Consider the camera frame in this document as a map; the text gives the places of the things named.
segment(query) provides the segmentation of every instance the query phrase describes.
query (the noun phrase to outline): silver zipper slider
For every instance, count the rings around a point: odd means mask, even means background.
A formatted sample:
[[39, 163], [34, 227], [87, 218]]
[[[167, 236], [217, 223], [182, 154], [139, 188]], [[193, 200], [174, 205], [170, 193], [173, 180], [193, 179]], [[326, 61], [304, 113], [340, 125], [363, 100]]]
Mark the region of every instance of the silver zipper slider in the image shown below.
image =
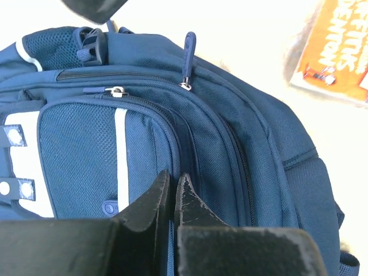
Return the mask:
[[125, 92], [125, 89], [121, 86], [106, 88], [105, 91], [108, 91], [110, 95], [114, 98], [121, 98], [124, 95], [128, 95], [128, 93]]

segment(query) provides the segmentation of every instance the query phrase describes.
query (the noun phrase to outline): white snap button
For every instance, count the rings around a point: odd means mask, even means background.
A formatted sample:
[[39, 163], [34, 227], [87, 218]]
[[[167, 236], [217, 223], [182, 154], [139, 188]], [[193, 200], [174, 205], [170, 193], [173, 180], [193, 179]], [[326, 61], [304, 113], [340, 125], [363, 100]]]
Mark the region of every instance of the white snap button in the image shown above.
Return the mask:
[[6, 196], [10, 193], [10, 185], [9, 183], [3, 181], [0, 183], [0, 194]]
[[29, 198], [32, 196], [33, 187], [30, 183], [25, 182], [21, 186], [21, 191], [24, 197]]
[[19, 145], [22, 142], [22, 136], [16, 129], [11, 129], [7, 136], [9, 137], [10, 141], [13, 142], [16, 145]]

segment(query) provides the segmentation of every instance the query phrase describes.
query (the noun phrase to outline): orange package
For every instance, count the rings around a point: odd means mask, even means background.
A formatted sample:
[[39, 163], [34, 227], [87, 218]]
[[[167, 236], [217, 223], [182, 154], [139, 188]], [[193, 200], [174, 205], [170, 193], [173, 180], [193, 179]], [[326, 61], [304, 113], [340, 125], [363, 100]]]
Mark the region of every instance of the orange package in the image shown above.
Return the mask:
[[368, 102], [368, 0], [326, 0], [291, 83]]

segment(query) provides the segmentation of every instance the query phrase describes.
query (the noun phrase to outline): plastic buckle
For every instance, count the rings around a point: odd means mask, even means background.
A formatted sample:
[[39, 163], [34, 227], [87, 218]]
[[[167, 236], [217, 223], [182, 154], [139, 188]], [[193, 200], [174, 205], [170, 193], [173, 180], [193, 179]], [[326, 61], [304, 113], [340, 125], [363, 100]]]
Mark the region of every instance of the plastic buckle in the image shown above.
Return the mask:
[[108, 53], [106, 34], [100, 29], [93, 29], [86, 35], [82, 49], [88, 50], [90, 54], [90, 58], [83, 62], [84, 66], [105, 65]]

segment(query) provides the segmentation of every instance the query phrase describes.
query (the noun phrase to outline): navy blue fabric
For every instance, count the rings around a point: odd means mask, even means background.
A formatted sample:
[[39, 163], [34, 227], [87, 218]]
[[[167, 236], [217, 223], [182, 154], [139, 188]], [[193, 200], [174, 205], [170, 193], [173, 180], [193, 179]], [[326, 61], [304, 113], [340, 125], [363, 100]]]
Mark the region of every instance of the navy blue fabric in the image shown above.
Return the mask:
[[[327, 169], [289, 107], [197, 57], [191, 92], [180, 88], [183, 50], [158, 35], [109, 32], [109, 65], [83, 68], [75, 34], [65, 27], [23, 39], [45, 72], [35, 73], [13, 45], [0, 52], [0, 107], [24, 89], [47, 101], [39, 146], [58, 217], [104, 217], [102, 203], [116, 199], [113, 114], [126, 108], [131, 202], [161, 169], [169, 168], [174, 181], [189, 172], [197, 193], [226, 223], [301, 228], [317, 243], [328, 275], [357, 275], [358, 260], [340, 252], [343, 213]], [[103, 93], [112, 86], [150, 102], [82, 96], [84, 87]], [[169, 274], [172, 240], [171, 229]]]

